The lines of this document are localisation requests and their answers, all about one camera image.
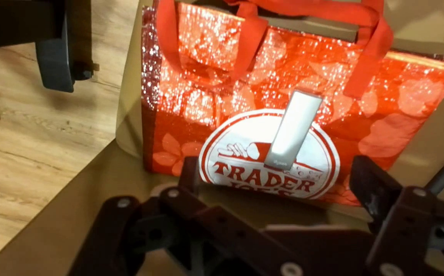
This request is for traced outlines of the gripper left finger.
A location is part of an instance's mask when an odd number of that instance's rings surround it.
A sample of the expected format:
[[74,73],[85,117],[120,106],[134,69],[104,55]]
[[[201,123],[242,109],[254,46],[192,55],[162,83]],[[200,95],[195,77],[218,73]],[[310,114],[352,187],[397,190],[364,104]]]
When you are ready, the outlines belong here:
[[303,276],[282,243],[197,197],[198,162],[187,158],[178,185],[140,202],[106,199],[68,276],[139,276],[149,253],[164,250],[187,276]]

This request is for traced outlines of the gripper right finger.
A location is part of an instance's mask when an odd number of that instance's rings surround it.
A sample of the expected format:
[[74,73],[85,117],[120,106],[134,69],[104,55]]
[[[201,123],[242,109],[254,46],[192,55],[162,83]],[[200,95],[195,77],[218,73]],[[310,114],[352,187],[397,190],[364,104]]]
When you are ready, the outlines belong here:
[[423,187],[403,187],[363,155],[352,161],[349,187],[372,218],[367,276],[444,276],[425,260],[429,249],[444,255],[443,200]]

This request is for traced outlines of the orange printed tote bag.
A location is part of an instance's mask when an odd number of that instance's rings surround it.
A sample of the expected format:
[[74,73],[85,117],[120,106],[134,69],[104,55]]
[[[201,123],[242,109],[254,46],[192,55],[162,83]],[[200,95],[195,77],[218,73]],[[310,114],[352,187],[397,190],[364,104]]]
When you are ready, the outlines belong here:
[[[444,58],[392,50],[383,0],[176,0],[142,11],[143,156],[209,184],[360,206],[352,159],[388,170],[444,98]],[[288,171],[264,164],[294,90],[322,103]]]

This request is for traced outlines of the white rectangular object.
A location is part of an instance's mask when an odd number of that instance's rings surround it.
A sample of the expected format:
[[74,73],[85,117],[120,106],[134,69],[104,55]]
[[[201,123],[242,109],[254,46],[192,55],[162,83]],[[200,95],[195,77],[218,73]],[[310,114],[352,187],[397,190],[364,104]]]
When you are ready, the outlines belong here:
[[264,164],[288,171],[312,126],[322,98],[315,94],[294,90],[271,143]]

